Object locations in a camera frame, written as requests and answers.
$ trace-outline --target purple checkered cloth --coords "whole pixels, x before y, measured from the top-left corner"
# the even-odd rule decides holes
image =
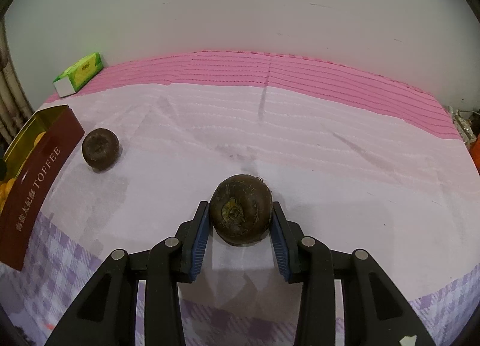
[[[62,314],[101,264],[78,243],[39,213],[21,272],[5,269],[8,280],[1,291],[14,293],[32,318],[35,328],[25,329],[42,346]],[[140,283],[136,344],[143,345],[145,284]],[[464,327],[480,297],[480,265],[464,277],[410,304],[435,343],[448,346]],[[188,346],[291,345],[296,324],[239,317],[228,311],[181,301],[182,323]],[[337,344],[343,344],[343,320],[337,319]]]

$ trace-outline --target silver screw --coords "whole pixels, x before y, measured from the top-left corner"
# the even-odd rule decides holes
[[[301,243],[306,247],[311,247],[315,244],[315,239],[313,239],[312,237],[303,237],[301,239]]]
[[[368,258],[368,253],[365,251],[365,250],[357,250],[355,252],[355,256],[359,259],[359,260],[365,260]]]
[[[112,253],[112,258],[116,261],[121,260],[125,255],[125,252],[121,249],[117,249]]]
[[[165,246],[167,247],[175,247],[176,245],[179,244],[179,240],[175,237],[168,237],[165,239]]]

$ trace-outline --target yellow label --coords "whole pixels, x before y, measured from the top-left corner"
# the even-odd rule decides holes
[[[89,77],[89,75],[92,74],[92,71],[95,71],[95,55],[93,54],[90,59],[87,61],[80,63],[77,67],[77,70],[75,72],[75,77],[74,77],[74,84],[79,85],[85,79]]]

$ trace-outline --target brown box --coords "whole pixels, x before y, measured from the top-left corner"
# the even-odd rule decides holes
[[[41,132],[44,136],[34,146]],[[40,207],[61,167],[85,134],[68,105],[36,112],[3,159],[5,181],[16,178],[0,213],[0,261],[21,270]]]

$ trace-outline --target triangular cutout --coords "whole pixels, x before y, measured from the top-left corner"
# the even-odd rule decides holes
[[[375,302],[375,310],[378,320],[387,320],[402,316],[402,308],[395,301],[392,294],[383,284],[375,273],[369,274],[371,291],[373,293],[373,301]]]
[[[89,321],[101,322],[105,314],[107,295],[109,293],[112,276],[105,274],[92,293],[78,310],[78,317]]]

